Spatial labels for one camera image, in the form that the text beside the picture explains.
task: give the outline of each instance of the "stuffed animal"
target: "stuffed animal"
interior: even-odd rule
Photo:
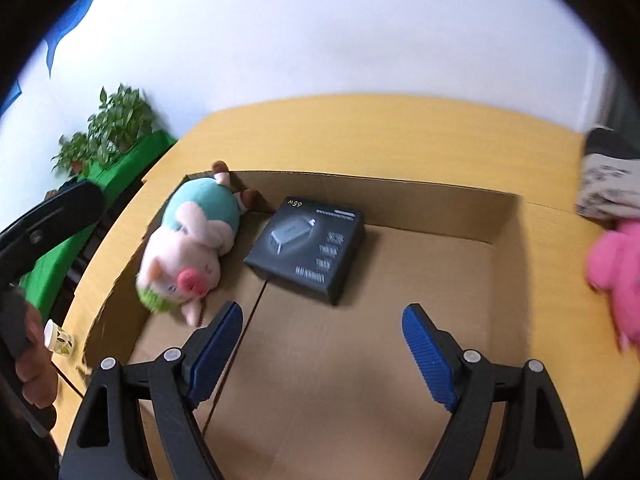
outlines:
[[[140,301],[149,310],[181,306],[190,326],[200,320],[203,298],[218,286],[218,259],[233,247],[240,215],[260,196],[255,189],[232,193],[222,161],[213,165],[213,173],[174,192],[160,227],[149,237],[136,279]]]
[[[640,220],[620,219],[602,235],[588,256],[587,280],[610,291],[620,350],[640,348]]]

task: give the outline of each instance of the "silver screw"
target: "silver screw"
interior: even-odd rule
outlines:
[[[532,359],[531,361],[529,361],[529,370],[531,370],[532,372],[541,372],[544,369],[545,365],[543,365],[540,361],[537,361],[536,359]]]
[[[111,370],[116,365],[116,359],[113,357],[105,357],[100,363],[100,368],[103,370]]]
[[[164,360],[175,361],[176,359],[179,359],[181,355],[182,353],[180,352],[180,349],[169,348],[167,351],[164,352]]]
[[[33,245],[37,245],[42,241],[43,238],[44,238],[44,234],[40,229],[38,229],[37,231],[34,231],[33,233],[31,233],[31,235],[29,236],[29,241]]]
[[[465,361],[467,363],[477,363],[480,359],[482,359],[482,356],[480,355],[480,353],[475,350],[465,351],[465,353],[462,354],[462,357],[465,358]]]

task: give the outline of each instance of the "blue wall sticker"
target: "blue wall sticker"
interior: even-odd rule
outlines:
[[[51,67],[53,66],[53,56],[60,40],[74,30],[78,23],[86,16],[93,0],[76,0],[66,12],[60,16],[51,30],[45,35],[47,41],[47,66],[49,67],[49,77],[51,77]]]
[[[16,80],[9,90],[9,95],[0,106],[0,116],[6,112],[6,109],[14,103],[14,101],[20,96],[21,93],[22,89],[20,88],[20,84]]]

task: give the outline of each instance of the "human hand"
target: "human hand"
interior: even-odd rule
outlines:
[[[15,362],[15,374],[24,383],[25,400],[42,409],[52,405],[58,396],[58,374],[51,363],[51,352],[44,346],[40,313],[30,304],[24,325],[31,347]]]

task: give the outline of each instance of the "blue gripper pad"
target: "blue gripper pad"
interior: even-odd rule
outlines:
[[[185,400],[192,410],[195,410],[203,400],[207,400],[211,396],[242,333],[242,308],[237,303],[233,303],[228,306],[226,312],[224,310],[223,307],[219,313],[219,315],[222,314],[221,319],[216,316],[211,321],[210,326],[215,323],[218,326],[196,357],[193,365],[187,370],[190,389],[185,395]]]
[[[430,333],[411,306],[402,313],[402,334],[431,397],[452,412],[459,401],[454,389],[453,370],[434,340],[434,334]]]

